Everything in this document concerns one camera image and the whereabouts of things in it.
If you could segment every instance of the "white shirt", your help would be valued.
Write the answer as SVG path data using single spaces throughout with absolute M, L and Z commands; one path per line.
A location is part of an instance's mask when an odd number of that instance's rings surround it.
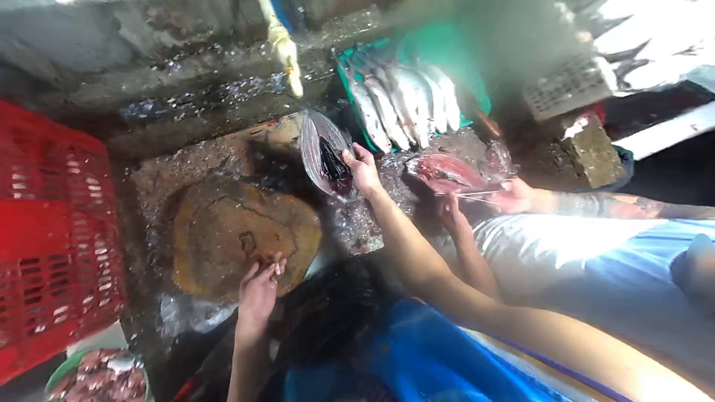
M 475 233 L 508 303 L 569 315 L 715 384 L 715 318 L 670 273 L 695 235 L 715 239 L 715 220 L 508 215 Z

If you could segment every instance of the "green tray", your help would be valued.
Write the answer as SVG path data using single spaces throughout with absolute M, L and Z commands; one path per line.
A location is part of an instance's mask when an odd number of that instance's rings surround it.
M 456 78 L 460 84 L 467 86 L 479 101 L 479 108 L 485 113 L 491 112 L 491 99 L 487 95 L 484 81 L 478 72 L 478 58 L 473 43 L 468 40 L 468 33 L 464 31 L 454 21 L 435 21 L 420 28 L 407 31 L 397 44 L 395 44 L 395 57 L 402 63 L 412 64 L 415 58 L 434 64 L 443 69 L 450 77 Z M 392 44 L 393 40 L 384 38 L 367 44 L 371 49 L 383 49 Z M 341 61 L 352 56 L 353 50 L 348 49 L 338 55 Z M 341 69 L 337 69 L 342 85 L 347 92 L 347 99 L 351 104 L 352 93 L 347 83 L 347 77 Z M 362 81 L 363 77 L 355 73 L 355 78 Z M 462 115 L 460 127 L 472 124 Z M 370 149 L 377 152 L 377 148 L 368 138 L 368 134 L 363 128 L 363 137 Z

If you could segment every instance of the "hand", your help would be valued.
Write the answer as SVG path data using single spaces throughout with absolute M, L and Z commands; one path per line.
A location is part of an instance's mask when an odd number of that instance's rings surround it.
M 437 208 L 437 215 L 440 217 L 442 226 L 452 237 L 463 232 L 469 232 L 471 235 L 472 227 L 469 225 L 467 217 L 459 210 L 459 198 L 456 194 L 450 193 L 441 196 Z
M 285 272 L 286 259 L 275 253 L 272 261 L 254 263 L 239 288 L 236 344 L 253 345 L 265 334 L 275 306 L 277 277 Z
M 350 154 L 350 151 L 344 149 L 342 151 L 342 160 L 352 172 L 352 184 L 363 197 L 370 199 L 375 193 L 383 190 L 383 185 L 380 184 L 380 177 L 378 176 L 378 169 L 375 167 L 375 158 L 373 158 L 373 154 L 370 151 L 356 142 L 353 142 L 352 147 L 355 149 L 357 159 Z
M 532 208 L 533 188 L 522 179 L 513 179 L 501 184 L 502 190 L 492 194 L 489 201 L 497 204 L 499 212 L 505 214 L 521 214 Z

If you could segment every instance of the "silver fish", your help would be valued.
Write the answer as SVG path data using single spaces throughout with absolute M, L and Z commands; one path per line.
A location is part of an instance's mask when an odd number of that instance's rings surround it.
M 325 115 L 313 109 L 303 112 L 303 124 L 300 130 L 300 156 L 308 177 L 325 194 L 336 197 L 343 202 L 357 197 L 352 187 L 352 180 L 335 182 L 330 180 L 323 169 L 320 152 L 320 138 L 336 152 L 349 149 L 340 130 Z
M 447 132 L 447 112 L 445 111 L 445 95 L 442 88 L 426 72 L 415 70 L 427 82 L 432 95 L 430 114 L 432 117 L 430 131 Z
M 400 100 L 398 99 L 398 96 L 393 90 L 393 88 L 390 87 L 390 80 L 388 79 L 388 75 L 385 73 L 385 69 L 380 66 L 378 63 L 374 62 L 365 52 L 362 50 L 362 47 L 358 45 L 357 51 L 355 52 L 355 58 L 360 60 L 369 70 L 370 73 L 372 73 L 375 78 L 380 80 L 380 82 L 383 85 L 383 88 L 385 88 L 385 91 L 388 94 L 390 103 L 393 106 L 393 109 L 395 110 L 395 114 L 397 115 L 398 118 L 398 125 L 400 126 L 400 129 L 402 130 L 403 134 L 405 137 L 407 137 L 408 141 L 411 144 L 417 144 L 417 137 L 414 136 L 413 130 L 411 127 L 408 127 L 408 119 L 405 117 L 403 114 L 403 108 L 398 107 L 400 104 Z
M 363 119 L 363 124 L 365 125 L 365 131 L 368 133 L 368 137 L 373 144 L 384 153 L 390 153 L 393 150 L 392 143 L 388 138 L 383 123 L 380 121 L 380 115 L 373 104 L 373 100 L 370 98 L 368 89 L 362 82 L 358 82 L 353 76 L 353 72 L 348 70 L 347 67 L 342 65 L 340 59 L 338 59 L 335 53 L 335 48 L 331 49 L 332 56 L 337 63 L 338 68 L 342 70 L 343 74 L 347 78 L 348 85 L 350 86 L 350 92 L 352 93 L 352 100 L 355 103 L 357 112 Z
M 445 97 L 445 113 L 447 114 L 447 124 L 453 131 L 459 129 L 461 112 L 457 97 L 454 92 L 454 83 L 439 67 L 432 64 L 421 64 L 420 68 L 439 85 Z
M 420 147 L 430 146 L 430 105 L 427 90 L 408 69 L 397 64 L 385 68 L 390 88 L 395 93 L 395 108 L 402 109 L 407 119 L 405 126 L 411 130 Z
M 383 127 L 388 137 L 398 148 L 410 149 L 410 140 L 399 124 L 397 113 L 395 113 L 395 108 L 390 102 L 390 97 L 385 88 L 377 78 L 370 75 L 365 76 L 364 83 L 375 102 L 380 120 L 383 122 Z

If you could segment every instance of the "red plastic crate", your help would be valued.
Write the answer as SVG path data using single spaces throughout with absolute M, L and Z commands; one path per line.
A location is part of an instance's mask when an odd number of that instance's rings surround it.
M 0 385 L 119 317 L 111 180 L 101 142 L 0 102 Z

